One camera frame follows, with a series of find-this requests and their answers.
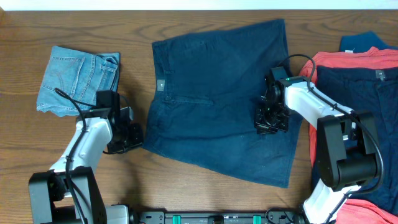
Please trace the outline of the dark navy shorts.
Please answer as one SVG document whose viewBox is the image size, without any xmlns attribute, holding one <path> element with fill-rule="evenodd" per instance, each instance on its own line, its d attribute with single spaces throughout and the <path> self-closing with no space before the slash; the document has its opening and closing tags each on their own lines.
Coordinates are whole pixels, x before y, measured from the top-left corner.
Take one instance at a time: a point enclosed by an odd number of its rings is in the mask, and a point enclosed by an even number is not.
<svg viewBox="0 0 398 224">
<path fill-rule="evenodd" d="M 156 90 L 144 149 L 258 184 L 286 188 L 302 118 L 287 132 L 258 134 L 265 77 L 285 63 L 282 19 L 192 33 L 152 44 Z"/>
</svg>

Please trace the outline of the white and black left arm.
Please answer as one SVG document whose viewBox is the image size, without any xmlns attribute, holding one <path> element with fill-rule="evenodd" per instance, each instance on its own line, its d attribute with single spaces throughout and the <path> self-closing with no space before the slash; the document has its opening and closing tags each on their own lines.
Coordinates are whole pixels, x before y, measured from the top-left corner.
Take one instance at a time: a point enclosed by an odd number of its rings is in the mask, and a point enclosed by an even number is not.
<svg viewBox="0 0 398 224">
<path fill-rule="evenodd" d="M 34 223 L 129 223 L 126 205 L 106 206 L 95 179 L 104 154 L 123 154 L 142 145 L 130 107 L 84 111 L 83 121 L 59 160 L 29 179 Z"/>
</svg>

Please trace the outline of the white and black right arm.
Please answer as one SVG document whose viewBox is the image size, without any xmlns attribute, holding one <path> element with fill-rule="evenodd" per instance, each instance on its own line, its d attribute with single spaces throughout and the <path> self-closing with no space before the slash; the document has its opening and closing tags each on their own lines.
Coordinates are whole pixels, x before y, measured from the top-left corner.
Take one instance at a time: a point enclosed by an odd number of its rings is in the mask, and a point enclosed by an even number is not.
<svg viewBox="0 0 398 224">
<path fill-rule="evenodd" d="M 317 130 L 320 179 L 293 223 L 330 223 L 352 195 L 380 187 L 384 164 L 370 112 L 339 105 L 304 77 L 267 78 L 266 85 L 255 112 L 259 134 L 286 133 L 292 113 Z"/>
</svg>

